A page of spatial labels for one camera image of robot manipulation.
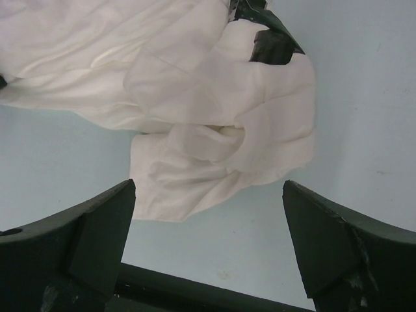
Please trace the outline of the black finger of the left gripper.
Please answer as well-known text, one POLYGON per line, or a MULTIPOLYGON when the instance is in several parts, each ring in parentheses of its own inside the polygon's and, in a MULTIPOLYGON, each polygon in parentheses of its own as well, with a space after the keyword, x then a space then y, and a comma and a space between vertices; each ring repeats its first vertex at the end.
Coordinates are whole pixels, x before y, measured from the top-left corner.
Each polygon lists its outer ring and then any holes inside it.
POLYGON ((288 64, 294 53, 294 41, 284 32, 259 31, 254 38, 250 62, 288 64))

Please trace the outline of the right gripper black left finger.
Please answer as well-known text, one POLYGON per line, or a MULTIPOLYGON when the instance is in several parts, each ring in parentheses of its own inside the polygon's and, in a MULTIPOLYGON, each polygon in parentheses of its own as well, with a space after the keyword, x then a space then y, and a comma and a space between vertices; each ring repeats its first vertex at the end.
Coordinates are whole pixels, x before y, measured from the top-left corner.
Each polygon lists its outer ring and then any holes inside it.
POLYGON ((41 220, 1 232, 2 311, 104 311, 135 206, 128 179, 41 220))

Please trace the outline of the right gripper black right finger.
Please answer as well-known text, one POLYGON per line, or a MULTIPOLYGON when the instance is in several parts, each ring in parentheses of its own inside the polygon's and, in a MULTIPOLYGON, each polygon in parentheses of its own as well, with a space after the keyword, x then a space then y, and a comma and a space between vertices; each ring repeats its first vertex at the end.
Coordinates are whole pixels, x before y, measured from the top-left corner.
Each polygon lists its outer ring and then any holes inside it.
POLYGON ((317 311, 414 311, 415 232, 294 182, 283 206, 307 297, 317 311))

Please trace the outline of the white t-shirt with robot print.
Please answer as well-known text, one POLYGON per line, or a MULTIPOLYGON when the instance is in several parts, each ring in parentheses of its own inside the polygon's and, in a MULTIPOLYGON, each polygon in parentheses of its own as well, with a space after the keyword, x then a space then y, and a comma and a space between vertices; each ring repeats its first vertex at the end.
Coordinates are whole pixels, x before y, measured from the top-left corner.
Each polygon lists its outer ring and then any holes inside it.
POLYGON ((180 222, 305 166, 315 73, 266 1, 2 1, 1 103, 136 131, 134 218, 180 222), (250 62, 259 31, 288 64, 250 62))

